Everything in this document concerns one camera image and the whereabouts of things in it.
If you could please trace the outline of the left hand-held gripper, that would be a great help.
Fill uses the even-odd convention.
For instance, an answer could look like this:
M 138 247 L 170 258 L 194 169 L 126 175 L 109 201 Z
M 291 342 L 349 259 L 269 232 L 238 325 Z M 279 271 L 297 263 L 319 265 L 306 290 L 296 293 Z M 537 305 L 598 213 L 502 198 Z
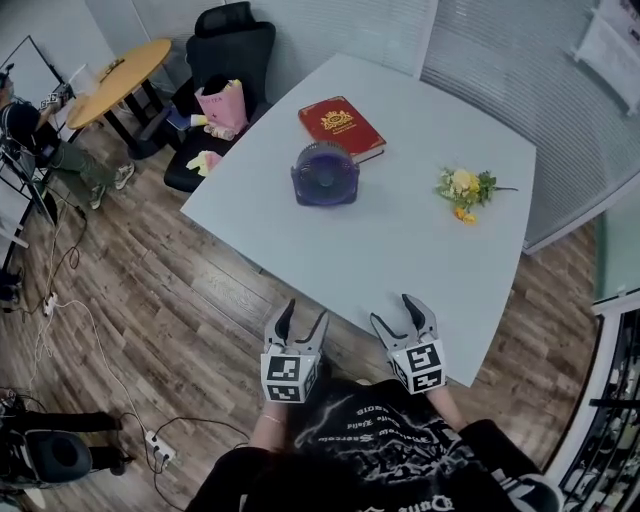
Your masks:
M 278 308 L 264 329 L 264 344 L 269 348 L 261 355 L 261 384 L 265 398 L 276 403 L 304 403 L 319 376 L 320 350 L 329 326 L 327 310 L 321 312 L 309 335 L 298 341 L 301 354 L 287 353 L 291 318 L 295 299 Z

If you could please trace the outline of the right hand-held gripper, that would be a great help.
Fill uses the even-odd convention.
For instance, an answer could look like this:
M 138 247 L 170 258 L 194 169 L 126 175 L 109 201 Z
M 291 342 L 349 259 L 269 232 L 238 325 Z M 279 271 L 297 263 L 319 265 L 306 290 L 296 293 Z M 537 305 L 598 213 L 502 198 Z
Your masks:
M 445 353 L 443 342 L 436 339 L 436 316 L 420 299 L 402 294 L 402 301 L 409 312 L 416 330 L 418 344 L 406 348 L 411 338 L 408 334 L 396 334 L 383 319 L 370 314 L 370 323 L 387 351 L 396 378 L 411 395 L 440 388 L 446 384 Z

